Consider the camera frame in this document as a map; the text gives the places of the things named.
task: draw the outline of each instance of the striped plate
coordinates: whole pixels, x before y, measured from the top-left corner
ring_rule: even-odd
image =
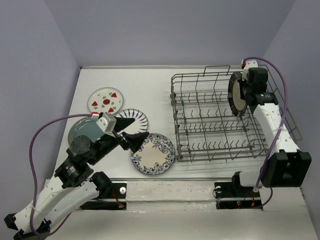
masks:
[[[117,118],[134,118],[135,121],[123,130],[127,134],[144,133],[148,130],[149,122],[146,115],[137,109],[128,108],[118,112]]]

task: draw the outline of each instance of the floral pattern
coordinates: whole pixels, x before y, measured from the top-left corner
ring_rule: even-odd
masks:
[[[164,162],[156,162],[153,167],[147,167],[140,165],[142,157],[139,152],[144,150],[144,146],[151,142],[152,148],[159,149],[163,154],[166,154]],[[166,137],[158,133],[150,133],[149,136],[144,140],[141,147],[136,153],[131,153],[131,160],[133,165],[142,173],[148,175],[162,174],[168,170],[175,160],[175,148],[171,141]]]

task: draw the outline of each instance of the wall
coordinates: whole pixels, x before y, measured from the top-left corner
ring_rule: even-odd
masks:
[[[286,78],[289,109],[303,136],[300,147],[312,156],[302,190],[320,237],[319,9],[318,0],[297,0],[264,57],[275,63]]]
[[[239,64],[294,0],[45,0],[81,66]]]
[[[28,148],[36,130],[68,114],[79,68],[43,0],[0,1],[0,216],[32,199]],[[35,143],[39,185],[52,175],[65,123]],[[0,221],[0,238],[15,231]]]

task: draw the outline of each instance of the red circle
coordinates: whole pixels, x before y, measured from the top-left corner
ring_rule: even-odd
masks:
[[[108,105],[109,103],[110,103],[110,100],[109,100],[109,99],[103,100],[103,104]]]

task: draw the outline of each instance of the dish rack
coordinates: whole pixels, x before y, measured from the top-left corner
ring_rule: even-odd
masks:
[[[266,65],[268,92],[278,99],[283,113],[284,98]],[[232,114],[228,102],[229,79],[240,68],[206,66],[203,72],[175,74],[171,78],[171,105],[179,162],[254,160],[267,154],[261,126],[249,108],[242,117]],[[285,125],[294,139],[302,136],[288,111]]]

